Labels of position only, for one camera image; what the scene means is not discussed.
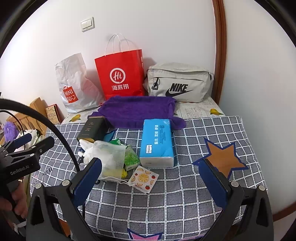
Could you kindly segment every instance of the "purple plush toy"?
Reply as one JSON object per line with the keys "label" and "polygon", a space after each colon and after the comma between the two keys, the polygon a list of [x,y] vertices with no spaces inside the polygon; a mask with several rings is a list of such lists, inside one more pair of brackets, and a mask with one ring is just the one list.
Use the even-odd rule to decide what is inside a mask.
{"label": "purple plush toy", "polygon": [[19,130],[10,121],[7,121],[4,125],[4,136],[5,136],[5,142],[13,141],[16,139],[17,135],[19,134]]}

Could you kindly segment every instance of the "nike swoosh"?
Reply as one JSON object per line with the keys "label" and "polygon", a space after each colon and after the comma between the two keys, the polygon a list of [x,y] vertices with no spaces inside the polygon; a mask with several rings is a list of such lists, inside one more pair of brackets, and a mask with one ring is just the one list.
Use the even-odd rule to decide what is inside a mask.
{"label": "nike swoosh", "polygon": [[177,95],[181,95],[181,94],[184,94],[184,93],[187,93],[187,92],[190,92],[190,91],[182,91],[182,92],[179,92],[179,93],[170,93],[169,92],[169,89],[167,90],[167,92],[165,93],[166,96],[168,97],[174,97],[174,96],[177,96]]}

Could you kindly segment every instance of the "pink star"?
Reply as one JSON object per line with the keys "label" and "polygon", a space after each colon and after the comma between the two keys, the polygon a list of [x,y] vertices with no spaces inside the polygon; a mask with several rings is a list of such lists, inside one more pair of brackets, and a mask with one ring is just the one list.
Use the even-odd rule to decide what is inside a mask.
{"label": "pink star", "polygon": [[159,240],[163,233],[143,236],[143,235],[137,234],[137,233],[131,231],[130,229],[128,229],[128,234],[129,234],[130,238],[133,240]]}

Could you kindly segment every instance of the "human hand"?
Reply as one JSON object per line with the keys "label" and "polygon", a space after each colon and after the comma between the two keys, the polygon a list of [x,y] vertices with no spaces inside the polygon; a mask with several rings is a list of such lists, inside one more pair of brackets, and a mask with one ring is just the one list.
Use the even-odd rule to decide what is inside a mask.
{"label": "human hand", "polygon": [[[13,200],[15,200],[15,214],[20,215],[22,218],[26,218],[28,215],[27,195],[25,193],[24,185],[21,181],[18,181],[19,185],[17,189],[11,193]],[[11,211],[11,203],[3,197],[0,197],[0,210]]]}

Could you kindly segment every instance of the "white wall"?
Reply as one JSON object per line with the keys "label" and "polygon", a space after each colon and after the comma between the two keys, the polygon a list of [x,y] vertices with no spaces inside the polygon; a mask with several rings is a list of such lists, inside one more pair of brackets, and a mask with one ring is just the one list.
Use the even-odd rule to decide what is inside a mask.
{"label": "white wall", "polygon": [[242,116],[275,213],[296,200],[296,48],[255,1],[224,4],[227,61],[219,106]]}
{"label": "white wall", "polygon": [[[95,29],[83,33],[80,21],[89,17],[94,17]],[[94,59],[104,54],[114,33],[124,34],[133,49],[142,49],[145,70],[174,61],[214,71],[215,20],[209,0],[48,0],[0,59],[1,97],[24,104],[41,97],[48,105],[57,103],[65,115],[55,64],[81,52],[88,76],[97,82]]]}

